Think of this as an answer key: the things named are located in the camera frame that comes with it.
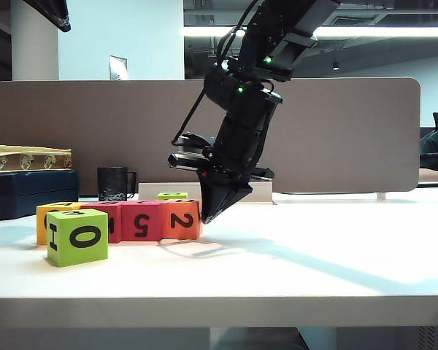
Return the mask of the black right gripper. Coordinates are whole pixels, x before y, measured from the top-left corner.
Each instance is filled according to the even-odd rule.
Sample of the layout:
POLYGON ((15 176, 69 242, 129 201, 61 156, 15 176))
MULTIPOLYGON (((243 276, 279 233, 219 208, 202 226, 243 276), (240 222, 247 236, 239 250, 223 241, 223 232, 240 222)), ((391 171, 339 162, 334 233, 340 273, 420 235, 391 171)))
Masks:
POLYGON ((248 183, 249 181, 270 182, 274 179, 272 169, 257 166, 262 151, 262 145, 252 145, 246 147, 245 152, 240 152, 239 157, 235 159, 213 146, 180 145, 178 150, 168 157, 168 163, 171 168, 195 171, 203 176, 199 178, 201 220, 204 224, 208 224, 253 191, 249 184, 229 187, 213 180, 248 183))

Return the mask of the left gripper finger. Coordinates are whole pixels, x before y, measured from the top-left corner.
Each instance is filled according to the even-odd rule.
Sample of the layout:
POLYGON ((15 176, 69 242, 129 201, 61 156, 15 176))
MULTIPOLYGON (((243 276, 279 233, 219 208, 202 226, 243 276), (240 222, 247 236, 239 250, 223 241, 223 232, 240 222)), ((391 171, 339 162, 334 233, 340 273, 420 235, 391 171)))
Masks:
POLYGON ((25 3, 43 15, 62 32, 71 30, 66 0, 25 0, 25 3))

